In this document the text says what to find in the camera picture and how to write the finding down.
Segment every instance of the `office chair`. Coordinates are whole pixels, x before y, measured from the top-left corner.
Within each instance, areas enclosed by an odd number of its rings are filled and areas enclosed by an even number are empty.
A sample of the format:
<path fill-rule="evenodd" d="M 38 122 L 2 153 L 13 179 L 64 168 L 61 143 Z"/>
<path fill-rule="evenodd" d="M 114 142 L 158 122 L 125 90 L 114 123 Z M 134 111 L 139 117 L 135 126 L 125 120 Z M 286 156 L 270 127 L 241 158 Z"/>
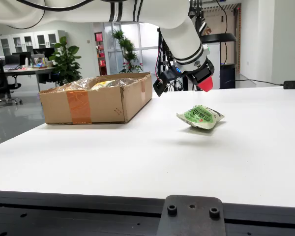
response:
<path fill-rule="evenodd" d="M 6 104 L 9 102 L 14 102 L 16 105 L 19 103 L 23 104 L 23 101 L 20 98 L 11 97 L 10 89 L 18 89 L 19 87 L 21 87 L 21 84 L 18 84 L 17 81 L 13 85 L 8 84 L 8 80 L 4 74 L 3 61 L 0 61 L 0 104 L 2 102 L 5 102 Z"/>

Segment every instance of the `plastic bag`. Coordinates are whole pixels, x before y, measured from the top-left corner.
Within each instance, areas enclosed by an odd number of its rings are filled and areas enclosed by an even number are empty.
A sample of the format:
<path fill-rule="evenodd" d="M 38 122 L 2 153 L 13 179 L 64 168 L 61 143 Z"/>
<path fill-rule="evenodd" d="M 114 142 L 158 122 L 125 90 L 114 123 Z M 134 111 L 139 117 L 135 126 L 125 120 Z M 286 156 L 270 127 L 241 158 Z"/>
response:
<path fill-rule="evenodd" d="M 62 92 L 62 91 L 77 91 L 77 90 L 90 90 L 91 82 L 96 80 L 96 78 L 86 78 L 73 81 L 71 83 L 65 84 L 60 87 L 56 87 L 53 92 Z"/>
<path fill-rule="evenodd" d="M 126 86 L 136 82 L 138 79 L 121 78 L 116 80 L 108 80 L 97 83 L 90 90 L 99 90 L 105 87 Z"/>
<path fill-rule="evenodd" d="M 219 112 L 202 105 L 194 106 L 183 114 L 177 114 L 177 117 L 185 123 L 201 129 L 212 129 L 217 122 L 224 118 Z"/>

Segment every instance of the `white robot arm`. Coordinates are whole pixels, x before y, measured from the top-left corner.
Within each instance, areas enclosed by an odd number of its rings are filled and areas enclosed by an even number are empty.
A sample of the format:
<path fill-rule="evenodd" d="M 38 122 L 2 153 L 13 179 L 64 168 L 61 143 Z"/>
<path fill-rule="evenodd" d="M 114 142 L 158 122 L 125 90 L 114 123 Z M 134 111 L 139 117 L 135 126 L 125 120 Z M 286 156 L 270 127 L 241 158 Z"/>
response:
<path fill-rule="evenodd" d="M 187 76 L 205 91 L 212 89 L 214 66 L 209 49 L 188 17 L 188 0 L 0 0 L 0 24 L 28 28 L 50 21 L 146 22 L 160 27 L 176 59 L 175 66 L 157 75 L 154 89 L 160 96 L 167 82 Z"/>

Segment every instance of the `white tabletop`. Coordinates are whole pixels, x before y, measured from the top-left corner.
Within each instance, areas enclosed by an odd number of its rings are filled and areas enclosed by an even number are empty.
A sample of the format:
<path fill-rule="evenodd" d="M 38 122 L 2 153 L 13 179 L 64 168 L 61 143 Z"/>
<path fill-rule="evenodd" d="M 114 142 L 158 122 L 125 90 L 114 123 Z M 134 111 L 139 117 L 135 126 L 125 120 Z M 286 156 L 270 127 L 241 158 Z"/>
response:
<path fill-rule="evenodd" d="M 212 131 L 176 117 L 203 104 Z M 169 92 L 128 124 L 41 125 L 0 144 L 0 190 L 295 207 L 295 90 Z"/>
<path fill-rule="evenodd" d="M 22 73 L 29 73 L 29 72 L 33 72 L 33 74 L 37 73 L 37 72 L 44 72 L 46 73 L 46 71 L 53 71 L 54 67 L 46 67 L 46 68 L 37 68 L 37 67 L 34 67 L 34 68 L 29 68 L 29 69 L 22 69 L 22 70 L 7 70 L 7 71 L 4 71 L 5 73 L 13 73 L 13 74 L 16 74 L 16 73 L 19 73 L 19 74 L 22 74 Z"/>

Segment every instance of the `potted plant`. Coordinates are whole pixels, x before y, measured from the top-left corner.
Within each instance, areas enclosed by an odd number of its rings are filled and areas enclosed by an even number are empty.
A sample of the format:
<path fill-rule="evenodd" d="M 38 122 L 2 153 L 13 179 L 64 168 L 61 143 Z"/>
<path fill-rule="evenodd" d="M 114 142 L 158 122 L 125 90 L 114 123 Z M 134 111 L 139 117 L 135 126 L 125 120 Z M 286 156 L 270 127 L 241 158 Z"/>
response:
<path fill-rule="evenodd" d="M 61 37 L 60 43 L 55 44 L 55 52 L 49 60 L 57 63 L 54 71 L 59 74 L 57 83 L 60 86 L 81 78 L 81 73 L 78 71 L 81 69 L 80 64 L 75 61 L 81 58 L 81 56 L 76 56 L 78 50 L 77 46 L 67 46 L 66 37 Z"/>
<path fill-rule="evenodd" d="M 133 43 L 124 36 L 122 30 L 115 30 L 113 32 L 113 38 L 116 39 L 120 45 L 121 53 L 123 58 L 127 61 L 123 63 L 123 69 L 119 73 L 129 73 L 129 72 L 141 72 L 143 64 L 135 65 L 134 63 L 138 61 L 138 55 L 134 52 Z"/>

